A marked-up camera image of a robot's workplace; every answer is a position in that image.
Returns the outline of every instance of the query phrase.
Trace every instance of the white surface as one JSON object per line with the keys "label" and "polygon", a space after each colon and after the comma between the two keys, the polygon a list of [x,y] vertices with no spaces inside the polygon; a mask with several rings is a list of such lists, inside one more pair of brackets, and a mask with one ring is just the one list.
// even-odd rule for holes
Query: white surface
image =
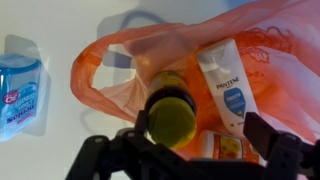
{"label": "white surface", "polygon": [[[40,57],[46,69],[47,89],[40,118],[0,144],[0,179],[64,179],[87,137],[104,134],[113,138],[118,129],[130,126],[82,105],[70,91],[72,62],[97,37],[121,27],[200,23],[248,1],[1,0],[0,53]],[[98,71],[95,84],[112,85],[132,75],[105,66]],[[112,179],[128,178],[117,173]]]}

